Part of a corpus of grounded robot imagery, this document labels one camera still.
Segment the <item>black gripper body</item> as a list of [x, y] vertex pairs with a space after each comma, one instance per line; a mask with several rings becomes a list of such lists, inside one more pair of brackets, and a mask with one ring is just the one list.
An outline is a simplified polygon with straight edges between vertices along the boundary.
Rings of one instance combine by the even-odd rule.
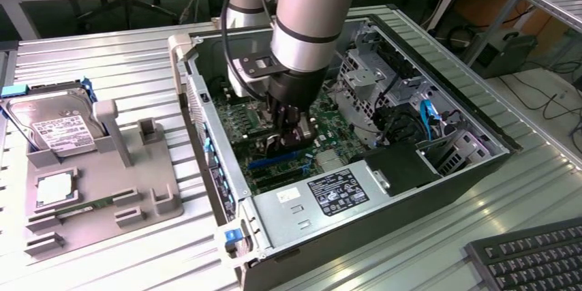
[[270, 77], [268, 95], [281, 104], [309, 109], [318, 97], [329, 67], [313, 72], [289, 70]]

